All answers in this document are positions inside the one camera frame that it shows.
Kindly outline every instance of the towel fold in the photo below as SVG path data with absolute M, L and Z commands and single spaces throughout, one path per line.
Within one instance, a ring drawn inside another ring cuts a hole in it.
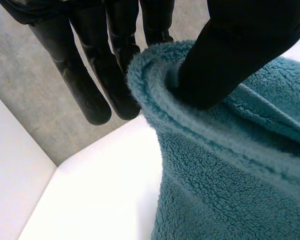
M 128 71 L 162 154 L 152 238 L 300 239 L 300 63 L 277 58 L 198 111 L 168 90 L 193 44 L 153 46 Z

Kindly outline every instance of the terry cloth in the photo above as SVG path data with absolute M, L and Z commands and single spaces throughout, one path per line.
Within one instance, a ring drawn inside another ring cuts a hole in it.
M 300 239 L 300 63 L 279 57 L 199 111 L 168 90 L 193 44 L 155 45 L 129 66 L 162 154 L 152 238 Z

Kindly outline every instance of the white wall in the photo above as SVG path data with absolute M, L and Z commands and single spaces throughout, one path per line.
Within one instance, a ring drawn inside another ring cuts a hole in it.
M 0 240 L 18 238 L 56 168 L 0 101 Z

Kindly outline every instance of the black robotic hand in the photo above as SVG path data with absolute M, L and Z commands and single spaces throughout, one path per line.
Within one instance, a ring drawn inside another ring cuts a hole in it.
M 208 0 L 210 20 L 179 69 L 176 97 L 206 110 L 300 39 L 300 0 Z

